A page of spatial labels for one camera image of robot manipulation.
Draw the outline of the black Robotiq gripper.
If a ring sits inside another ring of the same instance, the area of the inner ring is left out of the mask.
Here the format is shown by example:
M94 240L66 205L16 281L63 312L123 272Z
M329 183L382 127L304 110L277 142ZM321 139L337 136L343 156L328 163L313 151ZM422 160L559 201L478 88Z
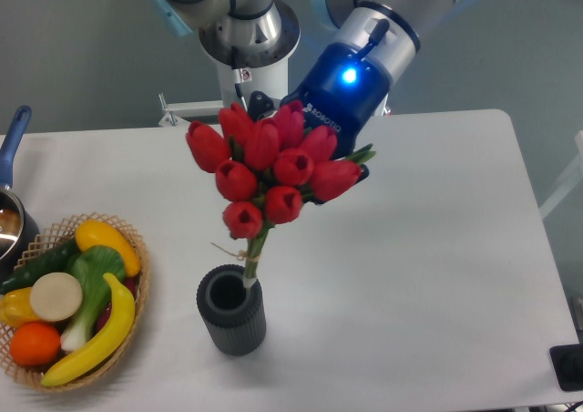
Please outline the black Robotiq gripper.
M280 104L298 100L305 126L324 125L337 136L335 159L354 151L357 136L373 116L390 88L384 69L343 43L328 45L301 84ZM369 176L361 165L358 182Z

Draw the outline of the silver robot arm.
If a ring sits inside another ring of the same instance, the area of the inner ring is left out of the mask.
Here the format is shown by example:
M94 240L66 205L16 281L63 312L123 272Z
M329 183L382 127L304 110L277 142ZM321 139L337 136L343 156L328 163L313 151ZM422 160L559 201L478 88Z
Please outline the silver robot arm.
M426 34L457 0L151 0L177 36L195 35L214 63L216 102L169 104L168 118L208 116L234 102L252 118L300 101L306 123L332 128L354 154L370 118Z

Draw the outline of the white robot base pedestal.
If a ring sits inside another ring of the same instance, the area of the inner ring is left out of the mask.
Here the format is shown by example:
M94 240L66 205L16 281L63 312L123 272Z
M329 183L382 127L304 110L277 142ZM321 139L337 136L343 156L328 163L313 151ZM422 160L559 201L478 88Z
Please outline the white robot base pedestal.
M216 116L221 108L232 102L248 103L254 91L266 94L273 101L280 101L288 91L287 58L265 67L231 66L214 60L220 84L220 99L202 102L170 103L159 94L162 106L161 127L186 124L189 119Z

